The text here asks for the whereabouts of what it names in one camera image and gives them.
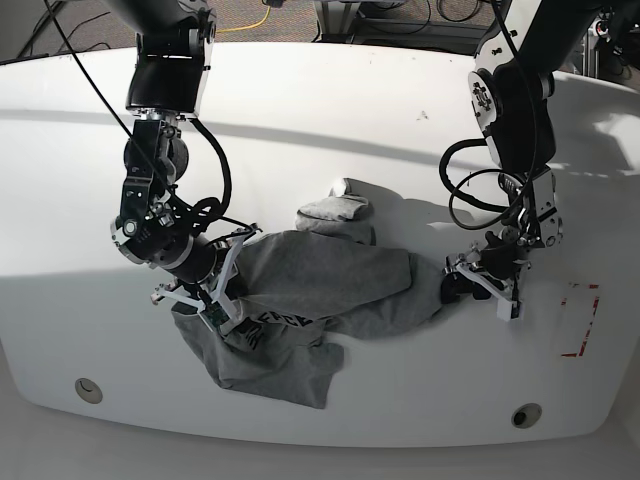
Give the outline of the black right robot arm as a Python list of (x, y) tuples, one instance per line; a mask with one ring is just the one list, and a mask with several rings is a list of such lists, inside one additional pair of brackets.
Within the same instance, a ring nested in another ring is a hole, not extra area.
[[(126, 177), (115, 247), (131, 262), (159, 267), (173, 277), (151, 299), (172, 298), (196, 311), (210, 331), (229, 334), (241, 321), (234, 300), (243, 283), (236, 258), (256, 225), (214, 240), (208, 227), (226, 221), (231, 171), (221, 145), (200, 122), (200, 103), (211, 68), (216, 14), (204, 1), (110, 1), (109, 9), (136, 33), (137, 59), (126, 98), (135, 121), (124, 149)], [(177, 195), (189, 152), (180, 125), (187, 121), (213, 147), (223, 191), (189, 205)]]

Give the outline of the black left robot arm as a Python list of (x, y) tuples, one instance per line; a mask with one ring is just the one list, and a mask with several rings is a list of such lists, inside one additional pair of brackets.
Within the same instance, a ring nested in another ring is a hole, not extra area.
[[(556, 153), (548, 100), (554, 73), (587, 32), (602, 1), (494, 1), (494, 20), (474, 54), (468, 76), (478, 139), (451, 145), (442, 155), (439, 175), (451, 202), (461, 201), (494, 217), (481, 224), (454, 223), (482, 230), (484, 244), (447, 258), (441, 288), (443, 302), (463, 295), (495, 298), (498, 318), (509, 322), (523, 310), (522, 276), (533, 249), (560, 243), (562, 219), (555, 202), (555, 176), (548, 163)], [(453, 184), (447, 169), (461, 150), (486, 147), (495, 163), (505, 206), (490, 204)]]

